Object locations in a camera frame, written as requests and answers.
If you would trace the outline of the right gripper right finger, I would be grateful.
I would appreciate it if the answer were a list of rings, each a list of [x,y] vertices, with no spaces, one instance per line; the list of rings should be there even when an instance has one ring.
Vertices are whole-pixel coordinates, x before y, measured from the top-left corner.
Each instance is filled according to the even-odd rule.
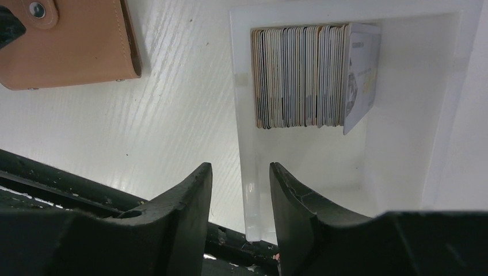
[[[370,218],[269,166],[282,275],[486,275],[487,213],[388,211]]]

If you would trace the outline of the tan leather card holder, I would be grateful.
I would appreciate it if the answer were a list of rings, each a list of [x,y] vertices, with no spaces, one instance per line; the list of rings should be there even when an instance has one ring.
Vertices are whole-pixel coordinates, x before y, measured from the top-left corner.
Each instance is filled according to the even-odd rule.
[[[1,84],[30,90],[140,78],[127,1],[2,1],[25,33],[1,49]]]

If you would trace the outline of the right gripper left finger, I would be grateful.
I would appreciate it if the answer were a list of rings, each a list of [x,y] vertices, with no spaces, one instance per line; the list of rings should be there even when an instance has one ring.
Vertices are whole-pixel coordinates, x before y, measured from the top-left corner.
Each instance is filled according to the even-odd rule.
[[[212,193],[203,163],[117,217],[59,208],[1,211],[2,275],[200,275]]]

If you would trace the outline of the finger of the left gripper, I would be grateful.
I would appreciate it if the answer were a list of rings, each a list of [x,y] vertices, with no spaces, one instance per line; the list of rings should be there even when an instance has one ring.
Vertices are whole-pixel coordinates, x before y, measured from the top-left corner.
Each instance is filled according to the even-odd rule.
[[[1,6],[0,16],[0,49],[3,49],[26,32],[26,27],[21,21],[6,7]]]

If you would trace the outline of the white credit card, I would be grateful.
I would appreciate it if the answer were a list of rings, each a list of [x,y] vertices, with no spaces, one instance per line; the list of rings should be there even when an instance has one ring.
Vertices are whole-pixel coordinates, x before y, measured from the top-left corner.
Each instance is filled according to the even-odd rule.
[[[346,31],[343,134],[347,135],[373,107],[381,27],[350,23]]]

